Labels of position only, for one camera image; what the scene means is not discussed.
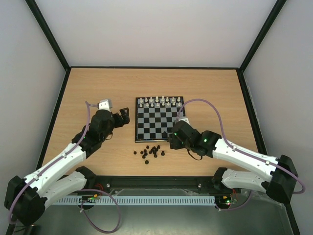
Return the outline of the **black chess king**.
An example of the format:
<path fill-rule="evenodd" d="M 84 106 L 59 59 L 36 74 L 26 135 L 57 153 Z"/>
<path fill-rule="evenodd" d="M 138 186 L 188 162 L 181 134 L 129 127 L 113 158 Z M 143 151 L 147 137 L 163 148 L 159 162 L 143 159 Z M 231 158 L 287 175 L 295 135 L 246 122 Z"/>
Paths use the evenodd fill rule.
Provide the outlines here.
<path fill-rule="evenodd" d="M 167 132 L 162 132 L 162 138 L 163 139 L 168 139 L 168 133 Z"/>

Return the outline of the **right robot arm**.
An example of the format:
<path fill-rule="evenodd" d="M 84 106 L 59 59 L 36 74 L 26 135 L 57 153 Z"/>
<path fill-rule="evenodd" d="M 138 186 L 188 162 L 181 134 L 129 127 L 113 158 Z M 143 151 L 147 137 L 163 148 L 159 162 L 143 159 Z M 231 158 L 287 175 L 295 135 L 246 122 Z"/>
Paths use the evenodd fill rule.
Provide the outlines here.
<path fill-rule="evenodd" d="M 244 168 L 235 171 L 220 167 L 212 180 L 217 191 L 244 188 L 263 192 L 279 203 L 291 201 L 298 174 L 292 159 L 286 155 L 277 158 L 241 148 L 215 132 L 200 133 L 184 120 L 174 125 L 168 142 L 171 149 L 185 148 L 200 157 L 208 156 Z"/>

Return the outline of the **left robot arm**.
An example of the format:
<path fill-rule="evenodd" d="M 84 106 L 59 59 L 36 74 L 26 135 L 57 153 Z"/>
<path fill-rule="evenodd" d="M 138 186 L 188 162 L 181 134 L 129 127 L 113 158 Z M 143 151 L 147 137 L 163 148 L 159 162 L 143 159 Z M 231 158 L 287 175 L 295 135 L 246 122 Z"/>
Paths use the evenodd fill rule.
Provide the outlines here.
<path fill-rule="evenodd" d="M 67 177 L 64 174 L 100 149 L 115 128 L 129 122 L 129 108 L 115 114 L 110 108 L 100 108 L 92 117 L 88 116 L 82 131 L 50 162 L 23 178 L 13 177 L 8 182 L 4 200 L 8 223 L 31 225 L 57 200 L 92 186 L 95 174 L 84 166 Z"/>

